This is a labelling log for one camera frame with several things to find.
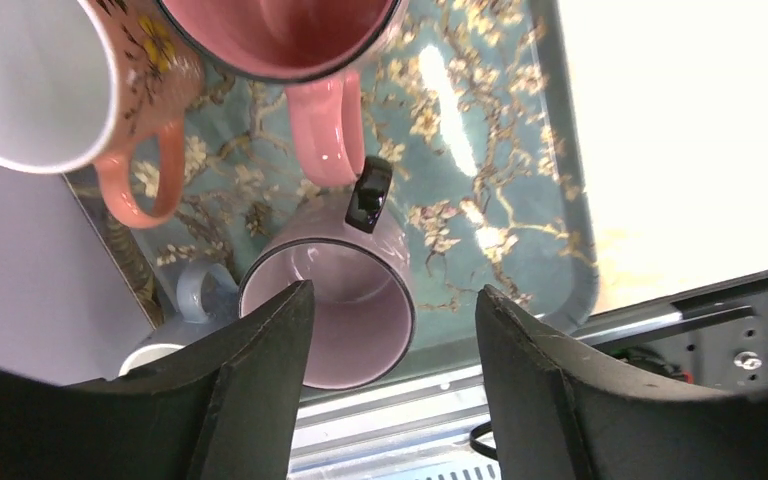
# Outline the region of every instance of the black cable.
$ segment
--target black cable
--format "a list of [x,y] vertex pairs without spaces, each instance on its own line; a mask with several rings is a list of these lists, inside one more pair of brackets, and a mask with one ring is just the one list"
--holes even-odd
[[487,435],[488,433],[491,433],[492,431],[493,426],[490,425],[490,422],[482,423],[481,425],[473,428],[472,431],[469,432],[469,446],[475,450],[475,453],[484,455],[491,460],[499,460],[499,456],[496,455],[495,448],[487,445],[484,442],[478,441],[479,438]]

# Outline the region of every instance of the teal tray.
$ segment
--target teal tray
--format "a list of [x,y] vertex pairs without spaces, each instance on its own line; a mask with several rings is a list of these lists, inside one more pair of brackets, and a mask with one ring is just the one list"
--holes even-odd
[[[388,203],[407,233],[418,307],[411,349],[382,382],[477,362],[484,284],[565,332],[587,319],[597,270],[562,40],[551,0],[413,0],[399,41],[363,72],[366,149],[395,165]],[[187,115],[181,206],[133,231],[165,292],[198,256],[240,279],[322,193],[293,156],[281,88],[207,64]],[[146,207],[156,160],[146,142],[133,162]],[[68,179],[103,217],[94,172]]]

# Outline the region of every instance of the light blue mug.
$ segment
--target light blue mug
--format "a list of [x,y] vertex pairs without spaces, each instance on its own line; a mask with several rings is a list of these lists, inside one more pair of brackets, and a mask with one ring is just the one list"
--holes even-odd
[[[215,288],[205,299],[202,290],[208,275],[213,277]],[[179,313],[137,344],[122,362],[119,375],[177,352],[236,320],[238,293],[238,286],[225,267],[193,260],[178,278],[175,297]]]

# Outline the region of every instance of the coral mug handle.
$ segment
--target coral mug handle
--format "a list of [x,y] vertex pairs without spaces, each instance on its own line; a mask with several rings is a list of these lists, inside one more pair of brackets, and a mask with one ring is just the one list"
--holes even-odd
[[144,212],[131,191],[131,158],[136,145],[105,154],[93,162],[101,196],[110,213],[131,228],[152,228],[169,220],[184,189],[184,118],[156,132],[160,150],[160,184],[152,212]]

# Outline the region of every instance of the metal grate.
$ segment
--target metal grate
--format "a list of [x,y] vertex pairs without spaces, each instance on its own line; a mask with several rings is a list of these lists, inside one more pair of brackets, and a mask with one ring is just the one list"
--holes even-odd
[[[448,465],[440,465],[441,468],[445,468]],[[493,480],[501,479],[502,477],[496,472],[498,465],[488,463],[483,467],[472,467],[472,469],[464,468],[460,471],[453,470],[448,473],[438,473],[436,476],[426,476],[425,478],[417,478],[416,480]]]

